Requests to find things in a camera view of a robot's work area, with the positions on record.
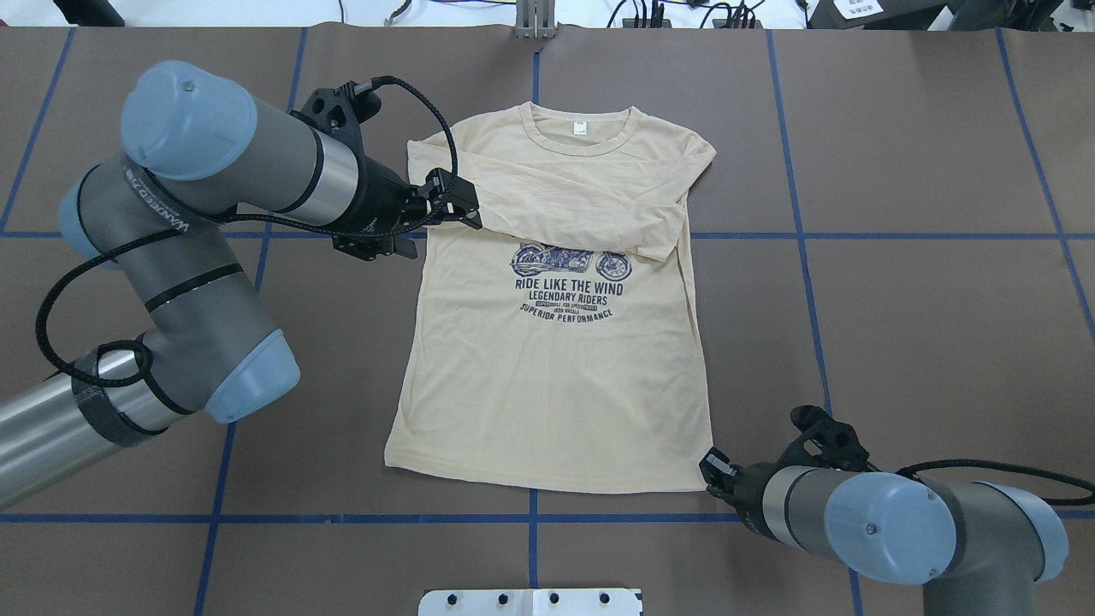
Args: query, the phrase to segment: silver metal tube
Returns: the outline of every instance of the silver metal tube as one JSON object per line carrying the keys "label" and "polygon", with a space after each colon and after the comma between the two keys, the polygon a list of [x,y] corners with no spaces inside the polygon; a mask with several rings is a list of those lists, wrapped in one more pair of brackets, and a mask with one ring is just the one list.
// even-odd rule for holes
{"label": "silver metal tube", "polygon": [[[128,351],[110,353],[100,362],[100,374],[106,377],[134,371]],[[108,390],[107,396],[146,430],[159,430],[185,417],[163,407],[143,383]],[[0,403],[0,510],[122,449],[84,420],[67,375]]]}

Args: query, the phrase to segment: light blue joint cover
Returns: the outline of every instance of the light blue joint cover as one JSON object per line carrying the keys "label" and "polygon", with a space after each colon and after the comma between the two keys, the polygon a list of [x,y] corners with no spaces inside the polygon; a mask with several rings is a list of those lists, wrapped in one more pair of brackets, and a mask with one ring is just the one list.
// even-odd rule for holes
{"label": "light blue joint cover", "polygon": [[[83,187],[83,181],[90,173],[91,171],[84,173],[79,182],[72,184],[69,191],[61,198],[60,207],[57,208],[57,223],[60,224],[61,236],[81,256],[89,260],[102,254],[95,247],[95,244],[91,243],[91,240],[88,239],[88,233],[83,230],[83,223],[80,222],[80,188]],[[115,260],[107,260],[100,266],[108,269],[122,268],[122,265],[118,265]]]}
{"label": "light blue joint cover", "polygon": [[1035,583],[1048,582],[1056,578],[1064,569],[1064,559],[1069,556],[1069,536],[1064,533],[1064,523],[1061,522],[1057,512],[1046,501],[1026,490],[1011,486],[996,486],[988,481],[975,481],[975,484],[988,486],[1007,497],[1034,525],[1034,530],[1041,541],[1042,554],[1046,557],[1041,576],[1035,579]]}
{"label": "light blue joint cover", "polygon": [[954,516],[938,495],[890,473],[864,473],[833,490],[825,532],[837,556],[880,582],[923,584],[950,566]]}
{"label": "light blue joint cover", "polygon": [[178,60],[145,71],[122,109],[122,144],[169,179],[223,171],[255,135],[258,109],[239,83]]}
{"label": "light blue joint cover", "polygon": [[281,330],[274,330],[235,367],[206,403],[217,423],[232,423],[277,400],[300,382]]}

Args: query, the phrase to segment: white paper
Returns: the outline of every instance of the white paper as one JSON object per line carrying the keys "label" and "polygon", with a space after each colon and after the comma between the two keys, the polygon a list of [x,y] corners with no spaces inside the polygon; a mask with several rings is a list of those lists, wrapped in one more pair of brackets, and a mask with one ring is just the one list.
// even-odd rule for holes
{"label": "white paper", "polygon": [[833,0],[833,3],[845,20],[856,20],[883,12],[878,0]]}

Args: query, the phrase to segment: cream t-shirt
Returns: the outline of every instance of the cream t-shirt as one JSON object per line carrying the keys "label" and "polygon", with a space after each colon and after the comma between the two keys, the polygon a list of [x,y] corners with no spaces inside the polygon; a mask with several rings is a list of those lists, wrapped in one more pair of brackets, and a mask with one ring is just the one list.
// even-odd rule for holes
{"label": "cream t-shirt", "polygon": [[[711,448],[685,196],[715,155],[635,107],[452,127],[483,229],[429,229],[388,466],[574,492],[702,490]],[[407,144],[420,178],[443,135]]]}

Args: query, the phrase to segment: metal bracket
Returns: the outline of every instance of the metal bracket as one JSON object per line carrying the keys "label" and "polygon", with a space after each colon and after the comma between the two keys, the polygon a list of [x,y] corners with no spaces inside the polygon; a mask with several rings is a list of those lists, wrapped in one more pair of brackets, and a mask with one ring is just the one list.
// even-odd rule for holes
{"label": "metal bracket", "polygon": [[555,0],[517,0],[518,38],[555,38]]}
{"label": "metal bracket", "polygon": [[635,589],[429,591],[418,616],[642,616]]}

